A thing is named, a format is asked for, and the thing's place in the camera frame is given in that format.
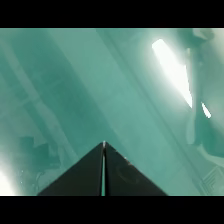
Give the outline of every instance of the glass surface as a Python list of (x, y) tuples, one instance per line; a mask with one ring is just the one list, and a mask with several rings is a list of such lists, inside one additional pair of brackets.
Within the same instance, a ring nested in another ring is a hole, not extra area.
[(224, 195), (223, 37), (0, 29), (0, 195), (37, 195), (104, 140), (168, 195)]

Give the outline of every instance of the green reflective surface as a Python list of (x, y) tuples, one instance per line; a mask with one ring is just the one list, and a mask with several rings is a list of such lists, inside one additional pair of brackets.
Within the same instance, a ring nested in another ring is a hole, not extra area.
[[(213, 32), (189, 75), (195, 48), (185, 60), (176, 29), (0, 29), (0, 194), (37, 195), (105, 140), (168, 195), (224, 195), (224, 30)], [(169, 56), (164, 68), (160, 39), (182, 67)]]

